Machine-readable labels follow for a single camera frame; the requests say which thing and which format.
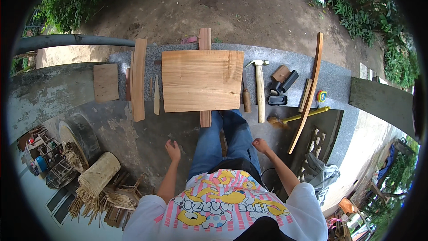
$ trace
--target graphic print t-shirt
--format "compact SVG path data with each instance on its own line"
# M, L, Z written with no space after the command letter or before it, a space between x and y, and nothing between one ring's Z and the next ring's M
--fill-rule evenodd
M263 216L276 220L293 239L327 240L312 185L297 185L284 204L247 172L231 169L194 176L168 205L157 195L145 195L122 240L233 240Z

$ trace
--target chisel wooden handle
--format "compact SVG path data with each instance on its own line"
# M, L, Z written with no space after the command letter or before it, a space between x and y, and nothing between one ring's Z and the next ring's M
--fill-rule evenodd
M259 123L265 122L265 82L261 65L255 66L255 82L257 83L257 105L259 109Z
M243 111L246 113L251 113L251 100L249 97L248 88L243 89L242 98L243 98Z

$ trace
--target metal pipe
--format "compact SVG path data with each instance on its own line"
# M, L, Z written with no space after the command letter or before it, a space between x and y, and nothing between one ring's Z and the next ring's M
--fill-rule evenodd
M36 37L21 38L15 55L31 50L50 48L53 46L68 45L107 45L107 46L135 46L135 41L98 35L39 35Z

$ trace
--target hammer head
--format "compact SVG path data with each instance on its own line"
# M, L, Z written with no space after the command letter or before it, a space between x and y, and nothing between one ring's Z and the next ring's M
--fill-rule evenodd
M252 63L254 63L255 65L268 65L269 61L268 60L253 60L253 61L250 61L245 67L249 66Z

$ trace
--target claw hammer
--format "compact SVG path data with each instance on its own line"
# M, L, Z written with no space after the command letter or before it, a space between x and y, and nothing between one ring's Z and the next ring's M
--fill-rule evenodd
M257 106L259 109L259 123L265 122L265 83L263 80L262 65L268 65L268 60L253 60L250 61L245 67L254 63L255 65L255 82L257 84Z

